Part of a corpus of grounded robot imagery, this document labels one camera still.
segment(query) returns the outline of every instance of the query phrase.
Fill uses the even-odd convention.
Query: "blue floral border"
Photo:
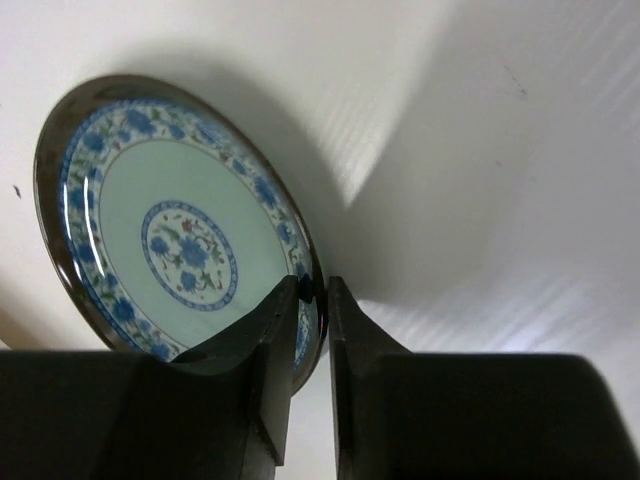
[[[86,268],[91,269],[92,262],[100,261],[100,265],[108,265],[108,262],[102,257],[99,259],[94,258],[96,255],[100,255],[101,250],[90,249],[86,242],[89,236],[95,236],[94,234],[96,233],[99,234],[96,230],[98,228],[96,226],[97,222],[94,221],[94,218],[97,220],[94,206],[100,196],[100,180],[103,176],[101,168],[103,168],[103,164],[109,163],[107,161],[109,158],[112,158],[112,160],[116,158],[119,154],[117,152],[120,150],[119,143],[114,144],[115,147],[114,145],[105,144],[105,140],[109,140],[110,137],[105,136],[104,133],[105,128],[108,131],[113,123],[109,120],[110,117],[107,114],[118,109],[121,109],[124,112],[123,115],[126,115],[126,128],[128,130],[112,131],[111,134],[112,136],[118,136],[123,147],[134,144],[136,139],[148,140],[157,133],[158,127],[162,127],[164,128],[164,134],[168,135],[167,132],[169,132],[174,140],[184,139],[187,143],[191,142],[191,144],[195,144],[205,150],[207,148],[213,149],[220,154],[221,163],[232,170],[250,188],[262,204],[280,237],[287,264],[290,265],[290,273],[297,273],[298,277],[302,278],[307,275],[307,272],[311,272],[311,255],[304,241],[304,234],[300,231],[299,225],[295,220],[295,214],[291,211],[286,197],[279,192],[277,185],[272,182],[268,170],[264,168],[259,159],[256,160],[250,149],[238,143],[237,137],[224,125],[212,123],[208,118],[203,118],[201,115],[184,107],[156,99],[122,100],[93,112],[77,128],[64,153],[59,177],[58,207],[63,230],[66,232],[65,240],[74,260],[76,271],[87,288],[89,297],[112,328],[125,342],[135,349],[153,353],[157,357],[168,361],[187,347],[181,346],[163,332],[158,331],[148,320],[138,318],[136,315],[137,307],[134,308],[135,306],[126,298],[113,297],[108,289],[114,288],[118,284],[115,275],[107,272],[106,274],[102,273],[102,277],[99,278],[94,271],[93,278],[89,278],[88,273],[91,272],[86,270]],[[151,115],[147,116],[140,112],[140,110],[144,109],[150,110]],[[163,110],[158,113],[158,109],[166,109],[166,111]],[[185,136],[189,133],[189,130],[183,129],[177,124],[182,117],[187,117],[187,120],[190,119],[189,121],[192,123],[196,122],[196,132],[191,132],[188,138],[185,138]],[[104,119],[109,122],[106,127]],[[78,158],[77,164],[74,167],[75,170],[72,171],[71,167],[76,157]],[[67,191],[65,186],[72,187],[74,182],[75,189]],[[87,182],[91,187],[88,196],[86,190]],[[82,185],[84,185],[85,189],[84,199],[78,198],[82,197]],[[76,208],[87,216],[87,221],[85,222],[84,216],[78,218],[79,214],[74,214],[76,215],[75,234],[72,233],[73,229],[70,227],[72,222],[70,217],[67,216],[68,214],[71,215],[67,212],[67,200],[69,203],[75,202]],[[76,246],[74,235],[76,239],[85,243]],[[102,289],[102,296],[96,292],[98,287]],[[113,297],[110,300],[112,304],[109,308],[104,303],[107,294]],[[308,307],[308,305],[300,303],[299,329],[296,339],[296,368],[303,363],[309,342],[312,339],[312,325],[314,323],[317,324],[317,311],[311,311]],[[121,321],[116,320],[114,315],[119,315]],[[131,329],[132,332],[128,332],[123,327]]]
[[[229,283],[229,288],[227,290],[227,293],[225,293],[225,295],[215,303],[202,305],[202,304],[194,303],[184,299],[183,297],[178,295],[176,292],[174,292],[169,285],[167,285],[167,283],[164,281],[164,278],[162,278],[160,273],[158,273],[156,268],[153,266],[151,255],[149,253],[149,247],[147,244],[147,234],[149,233],[149,223],[151,222],[153,217],[155,217],[158,213],[168,210],[170,208],[179,208],[180,210],[187,211],[193,214],[194,216],[198,217],[211,230],[215,232],[217,237],[220,239],[222,246],[224,247],[224,251],[227,254],[227,257],[229,258],[229,266],[231,267],[231,282]],[[149,267],[151,268],[153,275],[156,277],[156,280],[158,280],[158,283],[162,285],[162,288],[164,288],[164,290],[167,293],[169,293],[173,298],[178,300],[180,303],[182,303],[183,305],[186,305],[189,308],[193,308],[194,310],[199,310],[201,312],[212,312],[214,310],[220,310],[221,308],[224,308],[226,305],[229,304],[229,302],[231,302],[231,299],[235,295],[236,289],[238,288],[238,265],[236,263],[236,257],[234,256],[233,251],[231,250],[231,245],[229,245],[229,242],[227,241],[227,237],[224,236],[224,233],[222,232],[222,230],[220,230],[220,227],[218,227],[218,225],[216,225],[213,220],[211,220],[208,216],[206,216],[204,212],[197,209],[193,205],[189,205],[188,203],[180,202],[178,200],[165,200],[164,202],[159,202],[155,204],[153,207],[151,207],[151,209],[145,215],[144,221],[142,222],[140,239],[142,241],[142,250],[144,252],[144,258],[149,264]]]

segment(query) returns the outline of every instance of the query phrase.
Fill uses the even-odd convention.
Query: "circular floral medallion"
[[[192,205],[154,205],[142,223],[142,249],[158,282],[187,307],[219,310],[236,292],[231,245],[213,220]]]

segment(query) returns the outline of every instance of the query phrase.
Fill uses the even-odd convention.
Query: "plate rim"
[[[138,88],[156,91],[153,94],[119,95],[117,97],[98,98],[97,95],[113,88]],[[308,380],[320,359],[322,346],[327,334],[326,289],[320,262],[311,239],[309,229],[304,222],[298,205],[292,198],[282,178],[275,171],[268,159],[254,143],[236,127],[227,117],[215,110],[200,97],[180,87],[144,75],[115,74],[99,76],[84,81],[67,91],[49,112],[38,137],[33,163],[33,191],[38,224],[44,240],[47,254],[64,286],[69,298],[74,303],[84,320],[111,350],[138,351],[130,346],[108,322],[97,305],[90,298],[82,277],[73,266],[73,256],[69,250],[62,227],[62,218],[57,205],[58,181],[51,182],[51,177],[59,178],[64,162],[66,145],[72,138],[81,122],[95,111],[120,100],[135,98],[157,98],[168,100],[185,108],[193,108],[196,113],[204,113],[235,135],[264,168],[267,175],[279,187],[283,200],[291,209],[293,221],[298,225],[303,241],[309,250],[312,266],[312,282],[316,301],[318,325],[314,338],[308,348],[305,361],[294,376],[293,388],[297,392]]]

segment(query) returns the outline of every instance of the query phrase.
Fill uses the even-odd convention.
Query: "white wall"
[[[101,348],[41,241],[33,151],[74,84],[146,73],[256,142],[398,340],[583,353],[638,442],[639,21],[633,0],[5,0],[0,338]],[[328,382],[325,359],[279,479],[335,478]]]

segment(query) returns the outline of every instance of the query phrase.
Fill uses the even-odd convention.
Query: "blue and white plate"
[[[78,115],[83,102],[86,115]],[[322,278],[299,214],[263,157],[175,87],[141,77],[78,87],[48,119],[35,168],[54,263],[116,348],[114,334],[171,361],[251,311],[284,275],[308,275],[316,286]],[[72,271],[57,258],[52,216]],[[322,337],[322,312],[300,302],[297,376],[310,374]]]

